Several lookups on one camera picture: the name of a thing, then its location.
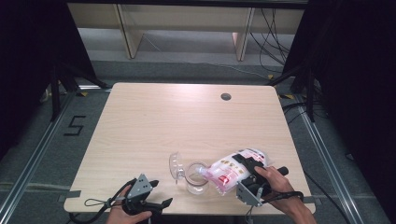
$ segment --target wooden desk in background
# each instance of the wooden desk in background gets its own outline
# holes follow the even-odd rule
[[[221,98],[229,93],[231,100]],[[87,199],[107,200],[127,181],[145,174],[159,185],[148,202],[173,198],[164,214],[242,216],[248,206],[235,190],[220,196],[213,186],[203,195],[169,172],[169,156],[179,152],[186,165],[211,164],[238,149],[255,147],[275,167],[286,166],[295,189],[311,196],[276,91],[268,86],[118,83],[110,93],[71,190],[67,212],[97,212]],[[315,212],[315,205],[307,205]],[[253,214],[281,214],[272,205]]]

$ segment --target snack package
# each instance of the snack package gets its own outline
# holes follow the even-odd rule
[[[241,181],[251,175],[242,163],[239,163],[233,158],[236,154],[240,154],[244,158],[251,157],[255,161],[260,161],[262,162],[263,167],[268,166],[269,160],[265,153],[256,148],[245,148],[216,161],[208,168],[200,167],[197,172],[207,180],[214,183],[221,195],[231,191],[238,181]]]

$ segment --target floor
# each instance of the floor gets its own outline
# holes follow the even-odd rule
[[[126,58],[119,31],[80,29],[80,34],[97,76],[108,83],[128,81],[134,76],[137,78],[134,81],[158,78],[160,81],[261,85],[268,81],[268,75],[279,76],[282,69],[281,63],[261,54],[251,36],[245,59],[238,62],[232,35],[227,33],[147,31],[132,60]],[[254,36],[262,42],[261,34]],[[293,35],[278,36],[278,41],[286,48],[290,48],[292,40]],[[268,49],[283,62],[278,49]],[[169,73],[177,75],[167,77]],[[90,84],[85,80],[78,82]],[[282,105],[304,99],[303,95],[288,98],[291,82],[292,78],[276,86]],[[7,215],[1,217],[1,223],[70,223],[62,202],[109,94],[95,89],[88,92],[89,97],[63,95],[67,109],[56,123],[49,121],[50,101],[43,102],[20,143],[0,162],[0,196],[3,202],[12,201],[9,207],[2,205],[1,214]],[[75,115],[86,116],[82,121],[86,132],[71,141],[64,133],[73,132],[69,121]],[[390,223],[359,168],[346,157],[347,148],[322,105],[315,105],[315,123],[310,122],[302,107],[285,110],[285,117],[302,166],[307,171],[308,185],[317,205],[315,218],[318,223]],[[245,223],[242,217],[167,218],[173,223]],[[105,220],[106,215],[103,215],[95,223],[105,223]],[[253,220],[254,223],[291,223],[284,216],[254,217]]]

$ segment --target person's left hand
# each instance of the person's left hand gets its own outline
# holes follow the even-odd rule
[[[120,196],[124,196],[131,186],[127,186],[122,190]],[[134,216],[129,216],[122,210],[121,201],[116,201],[111,207],[106,224],[135,224],[151,217],[151,212],[142,212]]]

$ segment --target hand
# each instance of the hand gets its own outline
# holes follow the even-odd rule
[[[267,179],[271,185],[272,192],[264,197],[265,199],[272,198],[281,192],[294,191],[289,180],[283,176],[274,166],[262,167],[256,166],[254,170]],[[291,217],[295,223],[317,223],[312,215],[311,211],[305,206],[305,204],[297,196],[290,197],[288,199],[275,200],[270,204],[282,211],[287,216]]]
[[[124,196],[130,188],[131,186],[128,186],[123,189],[120,193],[120,196]],[[121,201],[116,201],[111,207],[106,224],[135,224],[148,219],[149,217],[151,217],[151,215],[151,212],[147,211],[134,216],[129,216],[122,210]]]

